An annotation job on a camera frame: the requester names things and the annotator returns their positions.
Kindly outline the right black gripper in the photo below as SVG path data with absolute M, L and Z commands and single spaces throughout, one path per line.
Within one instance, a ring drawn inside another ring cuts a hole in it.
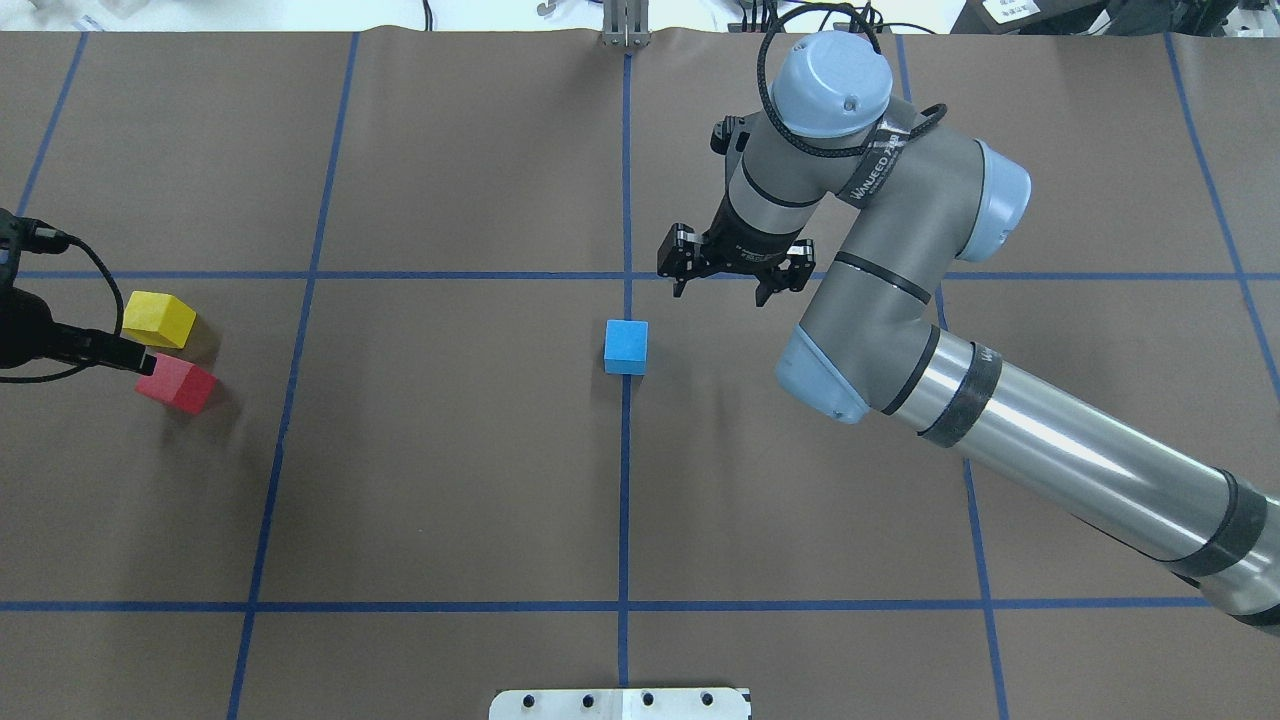
M 764 307 L 777 293 L 801 292 L 815 268 L 815 249 L 809 238 L 796 243 L 800 229 L 762 231 L 744 220 L 724 195 L 707 233 L 673 223 L 663 238 L 655 273 L 672 282 L 672 296 L 681 299 L 690 281 L 719 273 L 754 275 L 755 306 Z

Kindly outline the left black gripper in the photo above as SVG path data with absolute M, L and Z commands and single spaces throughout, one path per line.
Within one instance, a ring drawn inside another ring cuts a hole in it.
M 54 323 L 49 305 L 23 290 L 1 296 L 1 369 L 15 369 L 36 359 L 82 366 L 108 366 L 152 375 L 157 359 L 133 340 Z

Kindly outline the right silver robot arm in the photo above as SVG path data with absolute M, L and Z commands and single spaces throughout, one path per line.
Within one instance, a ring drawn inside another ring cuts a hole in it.
M 845 424 L 879 413 L 1055 502 L 1235 621 L 1277 633 L 1277 500 L 947 331 L 931 314 L 955 263 L 993 256 L 1030 201 L 1028 172 L 897 95 L 870 29 L 799 38 L 776 77 L 762 36 L 756 113 L 710 135 L 724 183 L 710 225 L 667 232 L 655 272 L 682 296 L 719 274 L 754 301 L 806 288 L 819 204 L 855 208 L 776 365 L 799 402 Z

